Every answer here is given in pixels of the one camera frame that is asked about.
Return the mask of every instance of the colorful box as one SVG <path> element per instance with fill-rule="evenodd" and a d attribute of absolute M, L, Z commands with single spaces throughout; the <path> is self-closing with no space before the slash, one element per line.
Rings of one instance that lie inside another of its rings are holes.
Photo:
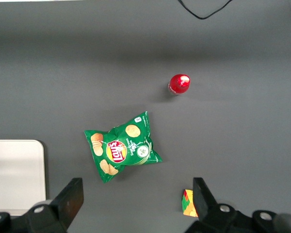
<path fill-rule="evenodd" d="M 192 217 L 198 217 L 193 204 L 193 190 L 185 189 L 182 197 L 183 214 Z"/>

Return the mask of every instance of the lay's logo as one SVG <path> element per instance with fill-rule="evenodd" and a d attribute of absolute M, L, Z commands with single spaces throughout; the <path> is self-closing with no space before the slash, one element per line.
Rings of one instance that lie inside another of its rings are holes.
<path fill-rule="evenodd" d="M 109 142 L 107 144 L 107 155 L 111 161 L 121 163 L 127 155 L 126 146 L 120 141 Z"/>

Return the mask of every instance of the snack package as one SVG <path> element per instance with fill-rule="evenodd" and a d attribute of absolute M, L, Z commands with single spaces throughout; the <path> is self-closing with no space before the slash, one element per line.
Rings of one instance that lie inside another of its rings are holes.
<path fill-rule="evenodd" d="M 162 162 L 153 150 L 147 112 L 109 132 L 84 131 L 103 182 L 110 181 L 125 166 Z"/>

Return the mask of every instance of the green chip bag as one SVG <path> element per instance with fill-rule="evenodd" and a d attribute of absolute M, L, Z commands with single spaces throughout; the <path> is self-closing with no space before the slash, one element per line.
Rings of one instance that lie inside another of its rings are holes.
<path fill-rule="evenodd" d="M 153 150 L 147 112 L 109 132 L 84 131 L 103 182 L 110 181 L 125 166 L 162 162 Z"/>

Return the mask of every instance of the red lid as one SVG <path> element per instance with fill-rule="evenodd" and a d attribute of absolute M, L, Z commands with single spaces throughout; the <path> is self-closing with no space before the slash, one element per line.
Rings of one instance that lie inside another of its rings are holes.
<path fill-rule="evenodd" d="M 178 77 L 178 84 L 181 87 L 186 87 L 186 86 L 190 85 L 190 77 L 186 76 L 186 75 L 182 75 L 182 76 Z"/>

